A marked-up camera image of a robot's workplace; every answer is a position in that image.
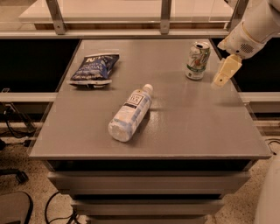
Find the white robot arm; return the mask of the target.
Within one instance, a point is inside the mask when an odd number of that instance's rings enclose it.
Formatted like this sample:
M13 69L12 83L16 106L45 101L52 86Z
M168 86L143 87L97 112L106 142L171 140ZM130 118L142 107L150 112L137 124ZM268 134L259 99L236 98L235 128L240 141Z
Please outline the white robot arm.
M212 88L223 88L241 68L242 61L260 52L279 32L280 0L262 0L218 44L221 50L229 53L229 56L221 61L213 77Z

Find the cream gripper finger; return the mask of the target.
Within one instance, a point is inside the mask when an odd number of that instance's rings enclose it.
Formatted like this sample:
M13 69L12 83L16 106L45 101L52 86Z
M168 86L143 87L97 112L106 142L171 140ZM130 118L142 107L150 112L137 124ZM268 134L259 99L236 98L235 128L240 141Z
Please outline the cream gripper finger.
M211 86L213 89L223 88L224 85L235 75L242 66L242 58L238 55L231 54L223 59L220 67L213 77Z

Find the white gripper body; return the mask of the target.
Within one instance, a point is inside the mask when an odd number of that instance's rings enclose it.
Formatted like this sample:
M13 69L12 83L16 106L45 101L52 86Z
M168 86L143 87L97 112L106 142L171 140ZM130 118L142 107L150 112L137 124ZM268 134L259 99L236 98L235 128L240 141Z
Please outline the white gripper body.
M218 47L229 54L249 59L264 48L263 43L253 40L243 23L239 23L219 44Z

